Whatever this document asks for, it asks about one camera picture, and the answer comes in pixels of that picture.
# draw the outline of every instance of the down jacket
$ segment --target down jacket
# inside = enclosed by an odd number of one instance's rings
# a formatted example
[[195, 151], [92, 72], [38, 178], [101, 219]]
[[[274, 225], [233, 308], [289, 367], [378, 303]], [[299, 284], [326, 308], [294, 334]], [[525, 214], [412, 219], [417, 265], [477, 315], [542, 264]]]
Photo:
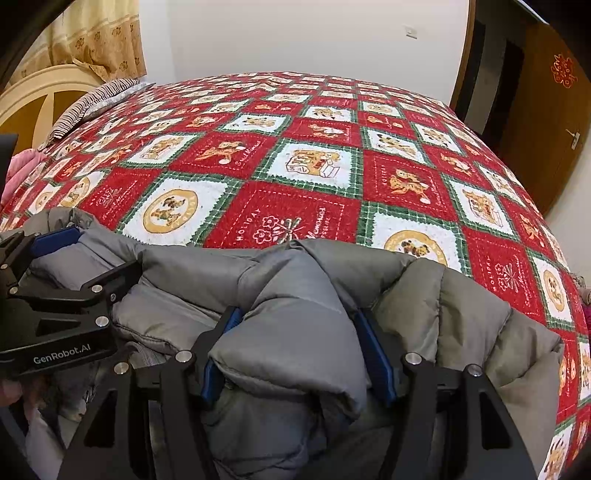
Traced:
[[[214, 410], [202, 417], [222, 478], [310, 479], [328, 471], [329, 478], [375, 477], [397, 425], [369, 389], [348, 317], [359, 307], [371, 307], [407, 351], [454, 369], [481, 365], [540, 471], [554, 431], [561, 339], [457, 271], [321, 239], [265, 250], [144, 245], [62, 207], [41, 212], [24, 230], [71, 224], [83, 231], [78, 243], [35, 260], [31, 274], [79, 289], [138, 260], [140, 282], [113, 309], [122, 338], [165, 358], [190, 349], [226, 307], [246, 312], [210, 352], [228, 379]], [[27, 445], [35, 464], [31, 445], [44, 442]], [[340, 457], [321, 455], [334, 445], [342, 445]], [[61, 454], [52, 448], [55, 470]]]

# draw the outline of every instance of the bedspread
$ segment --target bedspread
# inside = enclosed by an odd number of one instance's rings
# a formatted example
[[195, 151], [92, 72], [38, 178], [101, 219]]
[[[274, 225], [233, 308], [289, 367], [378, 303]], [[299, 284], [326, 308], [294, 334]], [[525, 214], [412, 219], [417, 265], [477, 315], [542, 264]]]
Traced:
[[265, 248], [330, 238], [425, 257], [558, 332], [556, 478], [589, 425], [591, 359], [576, 287], [518, 179], [442, 102], [293, 72], [155, 87], [47, 150], [0, 229], [77, 206], [151, 244]]

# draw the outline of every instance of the beige curtain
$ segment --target beige curtain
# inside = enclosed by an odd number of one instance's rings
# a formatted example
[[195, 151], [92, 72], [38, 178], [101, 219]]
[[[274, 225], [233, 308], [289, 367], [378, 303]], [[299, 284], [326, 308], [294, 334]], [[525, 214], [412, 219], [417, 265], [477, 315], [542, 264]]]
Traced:
[[138, 0], [76, 0], [27, 51], [9, 85], [44, 68], [75, 63], [104, 81], [146, 74]]

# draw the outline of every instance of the wooden door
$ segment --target wooden door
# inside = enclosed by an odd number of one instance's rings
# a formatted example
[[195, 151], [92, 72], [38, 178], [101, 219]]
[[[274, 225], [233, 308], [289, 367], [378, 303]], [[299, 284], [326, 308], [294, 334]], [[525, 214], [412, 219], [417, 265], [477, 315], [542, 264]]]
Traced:
[[[528, 30], [524, 53], [498, 153], [546, 214], [562, 193], [587, 140], [591, 83], [560, 36], [547, 25], [536, 24]], [[572, 61], [571, 74], [576, 80], [553, 71], [555, 62], [563, 71], [563, 59]], [[574, 150], [574, 139], [567, 130], [580, 134]]]

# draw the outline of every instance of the blue gripper pad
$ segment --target blue gripper pad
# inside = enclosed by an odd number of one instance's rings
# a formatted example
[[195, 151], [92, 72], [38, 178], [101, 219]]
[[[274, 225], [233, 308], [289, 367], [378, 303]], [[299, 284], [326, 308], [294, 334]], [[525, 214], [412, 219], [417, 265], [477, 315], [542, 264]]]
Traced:
[[371, 379], [375, 396], [386, 407], [396, 400], [394, 370], [372, 326], [361, 311], [353, 315], [353, 325], [363, 352], [363, 359]]
[[75, 244], [81, 236], [82, 234], [75, 226], [40, 235], [31, 245], [31, 255], [33, 258], [39, 258], [52, 254], [60, 248]]
[[[232, 330], [236, 325], [240, 324], [244, 315], [241, 309], [234, 309], [222, 335]], [[205, 370], [203, 372], [203, 388], [201, 389], [201, 397], [208, 407], [213, 407], [214, 403], [220, 397], [226, 379], [223, 373], [220, 372], [213, 360], [207, 360]]]

